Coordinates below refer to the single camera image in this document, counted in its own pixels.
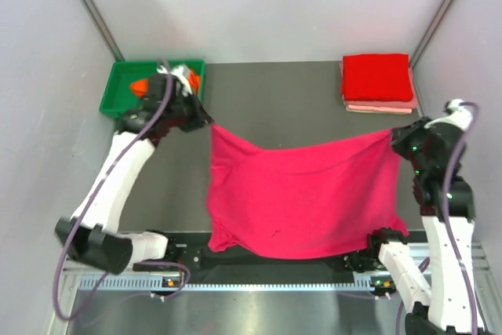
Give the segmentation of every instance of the folded pink cloth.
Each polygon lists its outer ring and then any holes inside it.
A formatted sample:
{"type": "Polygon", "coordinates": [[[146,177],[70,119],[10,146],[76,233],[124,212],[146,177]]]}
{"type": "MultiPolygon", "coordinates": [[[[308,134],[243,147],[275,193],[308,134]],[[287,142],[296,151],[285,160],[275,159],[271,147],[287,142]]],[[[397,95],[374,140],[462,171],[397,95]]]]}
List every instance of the folded pink cloth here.
{"type": "MultiPolygon", "coordinates": [[[[344,66],[342,63],[340,63],[340,70],[342,73],[342,80],[343,74],[344,74],[344,66]]],[[[408,71],[409,73],[409,82],[411,83],[411,91],[413,92],[413,99],[408,102],[402,102],[402,101],[345,101],[345,105],[351,105],[351,106],[369,106],[369,107],[385,107],[387,110],[384,110],[383,112],[394,112],[398,113],[398,111],[389,111],[389,108],[394,108],[394,109],[416,109],[418,107],[418,100],[417,100],[417,94],[415,93],[415,88],[413,84],[413,72],[411,71],[411,68],[408,71]]]]}
{"type": "Polygon", "coordinates": [[[209,248],[311,259],[365,249],[379,228],[407,235],[395,213],[400,158],[390,141],[384,130],[264,150],[212,125],[209,248]]]}
{"type": "Polygon", "coordinates": [[[356,113],[388,113],[388,114],[411,114],[412,109],[401,109],[399,107],[387,106],[358,106],[346,103],[348,111],[355,111],[356,113]]]}

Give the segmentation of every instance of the white wall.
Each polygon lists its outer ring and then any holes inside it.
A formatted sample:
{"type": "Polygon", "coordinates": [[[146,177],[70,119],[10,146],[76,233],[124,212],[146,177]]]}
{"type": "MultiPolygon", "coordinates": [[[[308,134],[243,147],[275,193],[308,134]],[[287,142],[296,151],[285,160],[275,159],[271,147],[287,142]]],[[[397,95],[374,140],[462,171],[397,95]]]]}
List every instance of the white wall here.
{"type": "Polygon", "coordinates": [[[412,53],[441,0],[95,0],[126,59],[212,63],[412,53]]]}
{"type": "Polygon", "coordinates": [[[502,288],[502,3],[457,0],[415,70],[423,105],[439,115],[453,98],[482,107],[463,175],[475,190],[476,233],[502,288]]]}
{"type": "Polygon", "coordinates": [[[79,0],[0,0],[0,333],[42,333],[61,248],[109,147],[113,63],[79,0]]]}

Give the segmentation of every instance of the green plastic basket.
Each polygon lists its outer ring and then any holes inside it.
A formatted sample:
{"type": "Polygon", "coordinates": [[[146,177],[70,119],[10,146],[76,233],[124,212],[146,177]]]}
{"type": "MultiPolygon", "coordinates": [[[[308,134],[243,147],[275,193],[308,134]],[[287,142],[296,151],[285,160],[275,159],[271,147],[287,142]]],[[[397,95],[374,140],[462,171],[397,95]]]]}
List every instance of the green plastic basket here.
{"type": "MultiPolygon", "coordinates": [[[[206,63],[204,60],[169,60],[171,67],[186,64],[200,76],[198,98],[202,101],[204,92],[204,74],[206,63]]],[[[157,70],[157,61],[116,62],[113,64],[108,78],[107,87],[101,100],[100,111],[112,118],[119,118],[125,111],[137,107],[140,99],[136,97],[130,86],[136,80],[147,78],[157,70]]]]}

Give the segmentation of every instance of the red cloth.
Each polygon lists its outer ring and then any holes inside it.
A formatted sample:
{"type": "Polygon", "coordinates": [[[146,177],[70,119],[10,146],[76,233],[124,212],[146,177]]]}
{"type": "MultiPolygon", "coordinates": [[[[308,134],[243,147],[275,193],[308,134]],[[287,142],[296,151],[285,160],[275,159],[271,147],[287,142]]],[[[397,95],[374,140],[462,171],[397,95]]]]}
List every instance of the red cloth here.
{"type": "Polygon", "coordinates": [[[207,207],[212,251],[310,259],[367,246],[379,228],[408,235],[395,213],[399,156],[390,130],[288,150],[263,150],[212,126],[207,207]]]}
{"type": "Polygon", "coordinates": [[[408,55],[344,56],[342,94],[345,101],[411,101],[408,55]]]}

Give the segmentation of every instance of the gray table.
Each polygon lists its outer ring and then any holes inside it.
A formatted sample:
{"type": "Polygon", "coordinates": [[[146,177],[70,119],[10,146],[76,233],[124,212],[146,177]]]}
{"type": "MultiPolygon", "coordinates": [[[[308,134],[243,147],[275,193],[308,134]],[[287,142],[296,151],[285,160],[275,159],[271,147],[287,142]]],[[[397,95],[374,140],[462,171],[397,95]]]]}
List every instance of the gray table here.
{"type": "MultiPolygon", "coordinates": [[[[410,124],[412,115],[345,110],[334,62],[210,64],[203,104],[224,128],[263,148],[292,148],[410,124]]],[[[398,214],[422,228],[412,194],[413,172],[402,163],[398,214]]],[[[172,131],[147,162],[122,213],[123,231],[210,231],[206,210],[209,128],[172,131]]]]}
{"type": "MultiPolygon", "coordinates": [[[[365,115],[345,111],[338,64],[217,64],[207,67],[204,105],[223,127],[263,148],[324,143],[410,124],[417,115],[365,115]]],[[[123,231],[148,228],[210,231],[205,207],[209,183],[209,130],[173,131],[147,162],[125,205],[123,231]]],[[[411,166],[402,164],[398,214],[422,228],[412,195],[411,166]]],[[[78,293],[79,304],[86,293],[78,293]]],[[[83,320],[127,293],[99,292],[83,320]]],[[[74,335],[138,333],[226,335],[276,333],[381,334],[394,332],[399,299],[375,303],[332,293],[184,293],[160,304],[136,298],[95,326],[74,335]]]]}

